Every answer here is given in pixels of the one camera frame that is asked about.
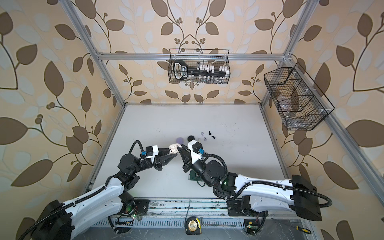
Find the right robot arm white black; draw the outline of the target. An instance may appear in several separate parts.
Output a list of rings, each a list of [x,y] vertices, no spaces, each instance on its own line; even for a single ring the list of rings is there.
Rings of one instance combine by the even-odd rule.
[[[300,175],[285,180],[255,179],[229,172],[223,158],[208,154],[201,147],[177,145],[177,152],[182,157],[184,172],[194,171],[217,198],[226,202],[242,200],[251,211],[289,211],[302,219],[319,222],[321,209],[333,204]]]

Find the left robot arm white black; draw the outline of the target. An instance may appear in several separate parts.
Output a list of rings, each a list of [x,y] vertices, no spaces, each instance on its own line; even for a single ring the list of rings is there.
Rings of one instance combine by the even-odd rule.
[[[129,190],[139,181],[139,172],[151,168],[161,171],[178,155],[179,144],[168,148],[143,148],[142,143],[136,140],[133,145],[140,147],[139,157],[128,152],[120,159],[119,171],[109,176],[103,185],[72,200],[49,203],[39,219],[18,238],[72,240],[93,224],[119,213],[124,205],[134,200]]]

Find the white earbud charging case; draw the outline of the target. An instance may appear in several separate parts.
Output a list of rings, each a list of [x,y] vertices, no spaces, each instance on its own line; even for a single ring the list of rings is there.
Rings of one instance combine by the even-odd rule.
[[[178,147],[180,147],[180,144],[172,144],[169,146],[170,154],[177,154],[179,153]]]

